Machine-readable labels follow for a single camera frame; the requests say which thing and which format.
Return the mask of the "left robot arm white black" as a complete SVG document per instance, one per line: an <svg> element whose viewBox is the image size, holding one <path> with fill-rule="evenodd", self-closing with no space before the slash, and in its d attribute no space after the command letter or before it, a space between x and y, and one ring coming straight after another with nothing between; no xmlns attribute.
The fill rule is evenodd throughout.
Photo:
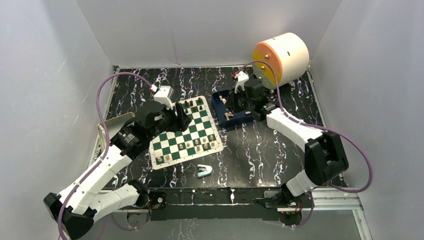
<svg viewBox="0 0 424 240"><path fill-rule="evenodd" d="M183 132L192 121L178 102L168 107L151 101L144 107L142 114L123 124L102 155L78 179L60 193L50 192L44 197L43 203L63 240L81 238L97 220L118 209L150 204L150 190L138 180L107 194L99 193L120 170L146 151L154 138L164 132Z"/></svg>

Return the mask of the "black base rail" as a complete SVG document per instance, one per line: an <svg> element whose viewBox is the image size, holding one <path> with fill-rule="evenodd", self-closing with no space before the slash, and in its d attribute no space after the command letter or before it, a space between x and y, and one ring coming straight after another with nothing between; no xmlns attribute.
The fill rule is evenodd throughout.
<svg viewBox="0 0 424 240"><path fill-rule="evenodd" d="M124 210L148 213L153 221L260 219L298 224L311 206L307 194L290 197L281 187L153 188L147 206Z"/></svg>

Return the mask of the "gold metal tin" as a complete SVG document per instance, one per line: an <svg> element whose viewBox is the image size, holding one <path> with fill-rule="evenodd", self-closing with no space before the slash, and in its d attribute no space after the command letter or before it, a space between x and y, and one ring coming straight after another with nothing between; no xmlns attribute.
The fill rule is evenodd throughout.
<svg viewBox="0 0 424 240"><path fill-rule="evenodd" d="M134 117L135 117L135 114L133 112L128 112L128 113L105 120L105 125L109 133L109 138L111 139L123 127L126 121ZM103 152L106 148L106 132L100 123L97 125L97 133L98 133L100 149L101 149L101 152Z"/></svg>

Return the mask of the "blue tray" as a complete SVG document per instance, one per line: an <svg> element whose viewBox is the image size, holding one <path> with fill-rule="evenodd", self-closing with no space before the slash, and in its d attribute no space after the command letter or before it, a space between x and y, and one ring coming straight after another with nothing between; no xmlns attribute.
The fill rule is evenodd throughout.
<svg viewBox="0 0 424 240"><path fill-rule="evenodd" d="M221 90L212 94L212 105L221 128L232 128L236 125L254 121L252 114L246 114L246 110L234 113L228 110L221 99L228 100L229 90Z"/></svg>

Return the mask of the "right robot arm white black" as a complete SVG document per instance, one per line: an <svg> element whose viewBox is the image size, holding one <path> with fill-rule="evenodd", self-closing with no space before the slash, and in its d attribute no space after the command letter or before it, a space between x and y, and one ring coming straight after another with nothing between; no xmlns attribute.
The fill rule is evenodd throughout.
<svg viewBox="0 0 424 240"><path fill-rule="evenodd" d="M234 76L225 106L231 112L250 112L255 120L278 131L304 152L304 167L295 177L282 184L281 192L265 196L262 203L295 207L302 196L322 186L349 168L341 137L329 131L306 126L305 123L278 107L265 95L262 83L244 72Z"/></svg>

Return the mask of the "dark chess pieces row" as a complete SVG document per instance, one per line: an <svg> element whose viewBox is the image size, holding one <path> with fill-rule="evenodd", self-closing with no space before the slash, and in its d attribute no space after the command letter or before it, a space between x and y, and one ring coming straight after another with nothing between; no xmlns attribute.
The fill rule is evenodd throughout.
<svg viewBox="0 0 424 240"><path fill-rule="evenodd" d="M198 96L182 101L182 107L186 114L198 113L206 109L205 99L203 96Z"/></svg>

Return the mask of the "small light blue stapler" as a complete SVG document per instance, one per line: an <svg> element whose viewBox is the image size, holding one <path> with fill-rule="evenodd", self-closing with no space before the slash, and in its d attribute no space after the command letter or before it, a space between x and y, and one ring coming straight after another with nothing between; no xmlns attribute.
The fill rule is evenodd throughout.
<svg viewBox="0 0 424 240"><path fill-rule="evenodd" d="M204 164L198 164L197 165L197 170L198 170L197 177L199 179L200 178L207 177L207 176L211 175L212 172L213 172L212 166L210 166L210 165L204 165Z"/></svg>

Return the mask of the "green white chess board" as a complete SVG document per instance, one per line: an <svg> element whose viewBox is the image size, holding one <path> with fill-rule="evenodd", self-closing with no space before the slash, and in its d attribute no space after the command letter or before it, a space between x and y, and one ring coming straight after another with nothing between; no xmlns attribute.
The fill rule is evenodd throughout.
<svg viewBox="0 0 424 240"><path fill-rule="evenodd" d="M186 113L192 119L187 130L163 132L150 142L149 153L154 170L218 153L224 149L207 99L203 95L200 97L204 97L206 109L200 112ZM210 135L214 135L213 140L210 140ZM212 142L216 143L216 147L211 147ZM183 149L179 149L179 144L183 144ZM203 144L208 144L209 148L204 149ZM201 147L200 152L196 152L196 146ZM171 161L165 162L166 155L170 155ZM158 162L158 157L162 157L162 163Z"/></svg>

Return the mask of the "light pieces in tray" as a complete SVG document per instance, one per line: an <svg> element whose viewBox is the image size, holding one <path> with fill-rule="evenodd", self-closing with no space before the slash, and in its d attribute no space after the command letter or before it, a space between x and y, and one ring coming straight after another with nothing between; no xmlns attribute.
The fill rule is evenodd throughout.
<svg viewBox="0 0 424 240"><path fill-rule="evenodd" d="M217 104L216 104L217 111L220 113L222 112L222 115L226 121L252 117L252 114L250 111L245 110L245 111L236 113L232 110L229 110L225 106L225 103L227 102L227 100L228 98L225 95L219 94L217 98Z"/></svg>

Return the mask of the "white cylindrical drawer cabinet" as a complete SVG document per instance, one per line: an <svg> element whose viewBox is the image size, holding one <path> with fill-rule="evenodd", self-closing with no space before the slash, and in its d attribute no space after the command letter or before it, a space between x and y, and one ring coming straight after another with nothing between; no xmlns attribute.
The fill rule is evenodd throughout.
<svg viewBox="0 0 424 240"><path fill-rule="evenodd" d="M310 63L305 42L292 32L258 42L252 51L252 60L271 66L260 62L252 64L255 76L270 90L301 77Z"/></svg>

